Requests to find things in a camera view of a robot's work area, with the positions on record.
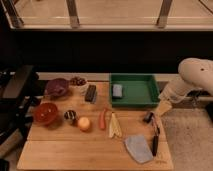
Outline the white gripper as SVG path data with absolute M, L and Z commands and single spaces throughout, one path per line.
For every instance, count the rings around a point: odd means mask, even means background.
M 172 108 L 171 103 L 180 103 L 194 89 L 193 85 L 185 82 L 181 77 L 174 78 L 166 84 L 160 93 L 159 99 L 162 101 L 159 102 L 155 110 L 156 114 L 158 116 L 164 115 Z

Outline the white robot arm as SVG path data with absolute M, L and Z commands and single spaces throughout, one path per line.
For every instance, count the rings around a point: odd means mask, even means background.
M 178 66 L 178 76 L 168 82 L 159 95 L 155 109 L 158 116 L 164 115 L 175 103 L 180 103 L 191 91 L 203 89 L 213 96 L 213 60 L 187 58 Z

